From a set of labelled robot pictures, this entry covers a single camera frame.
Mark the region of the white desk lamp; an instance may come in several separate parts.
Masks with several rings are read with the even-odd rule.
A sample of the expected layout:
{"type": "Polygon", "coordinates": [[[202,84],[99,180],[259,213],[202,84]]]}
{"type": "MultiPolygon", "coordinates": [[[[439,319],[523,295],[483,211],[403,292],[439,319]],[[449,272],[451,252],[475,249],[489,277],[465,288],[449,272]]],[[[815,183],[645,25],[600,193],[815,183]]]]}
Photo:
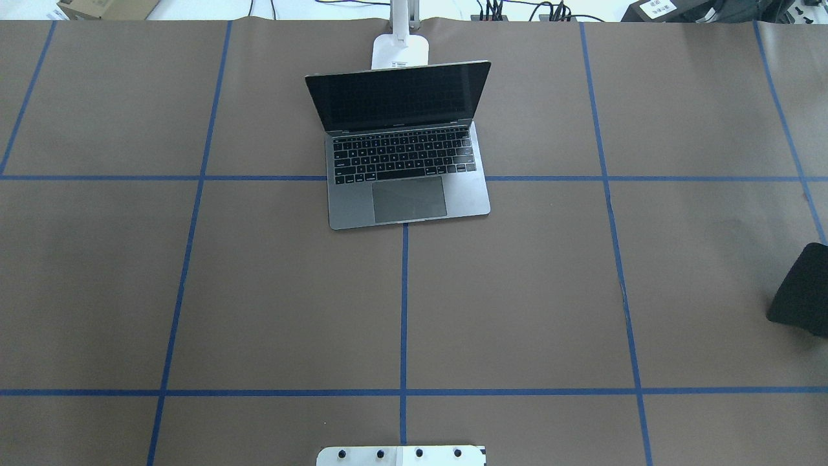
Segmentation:
{"type": "Polygon", "coordinates": [[[371,70],[427,66],[429,43],[420,28],[420,1],[391,1],[390,29],[373,42],[371,70]]]}

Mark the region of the cardboard box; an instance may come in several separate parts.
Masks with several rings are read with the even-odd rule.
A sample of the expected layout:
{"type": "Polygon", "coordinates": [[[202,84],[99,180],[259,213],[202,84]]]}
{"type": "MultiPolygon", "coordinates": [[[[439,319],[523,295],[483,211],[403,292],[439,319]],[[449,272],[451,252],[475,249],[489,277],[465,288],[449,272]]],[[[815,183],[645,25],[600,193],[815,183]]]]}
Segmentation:
{"type": "Polygon", "coordinates": [[[160,1],[58,1],[56,6],[71,20],[142,21],[160,1]]]}

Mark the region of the black mouse pad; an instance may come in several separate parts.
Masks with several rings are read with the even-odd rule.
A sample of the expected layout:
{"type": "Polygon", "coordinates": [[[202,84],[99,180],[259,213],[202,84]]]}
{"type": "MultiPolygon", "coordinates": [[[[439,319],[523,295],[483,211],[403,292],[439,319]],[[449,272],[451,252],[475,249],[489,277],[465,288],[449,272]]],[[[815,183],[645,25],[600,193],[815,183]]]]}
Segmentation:
{"type": "Polygon", "coordinates": [[[807,244],[787,272],[766,312],[770,322],[827,337],[827,247],[807,244]]]}

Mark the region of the grey laptop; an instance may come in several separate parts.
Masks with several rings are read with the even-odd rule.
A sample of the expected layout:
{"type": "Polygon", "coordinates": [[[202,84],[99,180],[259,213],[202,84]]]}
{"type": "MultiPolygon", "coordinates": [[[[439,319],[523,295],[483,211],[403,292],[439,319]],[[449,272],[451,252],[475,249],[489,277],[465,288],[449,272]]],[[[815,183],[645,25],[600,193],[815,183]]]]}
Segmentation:
{"type": "Polygon", "coordinates": [[[332,230],[491,212],[474,124],[491,65],[305,77],[325,131],[332,230]]]}

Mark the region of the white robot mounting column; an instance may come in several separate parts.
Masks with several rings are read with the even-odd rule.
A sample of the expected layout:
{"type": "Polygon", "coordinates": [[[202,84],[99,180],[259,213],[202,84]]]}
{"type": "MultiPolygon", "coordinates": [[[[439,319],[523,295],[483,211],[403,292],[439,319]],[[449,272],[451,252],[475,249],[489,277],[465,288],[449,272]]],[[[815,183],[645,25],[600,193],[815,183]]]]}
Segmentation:
{"type": "Polygon", "coordinates": [[[384,445],[325,447],[316,465],[486,465],[487,454],[475,445],[384,445]]]}

